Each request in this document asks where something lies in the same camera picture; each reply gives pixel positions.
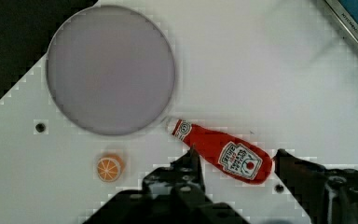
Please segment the hole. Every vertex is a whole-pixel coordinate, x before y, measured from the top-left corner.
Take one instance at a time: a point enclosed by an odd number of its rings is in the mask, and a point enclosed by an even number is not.
[[[185,181],[191,181],[191,180],[194,179],[194,176],[193,175],[184,175],[182,177],[182,179],[185,180]]]
[[[347,179],[339,175],[329,176],[327,180],[327,184],[330,185],[333,189],[337,189],[346,183]]]
[[[46,125],[44,123],[38,123],[35,128],[37,132],[42,133],[46,130]]]
[[[350,191],[352,191],[353,193],[357,193],[358,194],[358,187],[350,187]]]
[[[189,186],[181,187],[180,190],[182,192],[189,192],[189,191],[191,191],[191,187],[189,187]]]
[[[150,175],[147,179],[149,179],[149,180],[158,180],[158,176]]]
[[[183,168],[180,169],[180,171],[182,171],[182,172],[191,172],[192,169],[183,167]]]
[[[218,217],[221,217],[221,218],[225,218],[225,217],[228,217],[228,213],[226,212],[219,212],[218,214],[216,214]]]
[[[275,186],[275,191],[277,191],[277,193],[283,193],[283,191],[284,191],[284,186],[282,186],[282,185],[276,185]]]

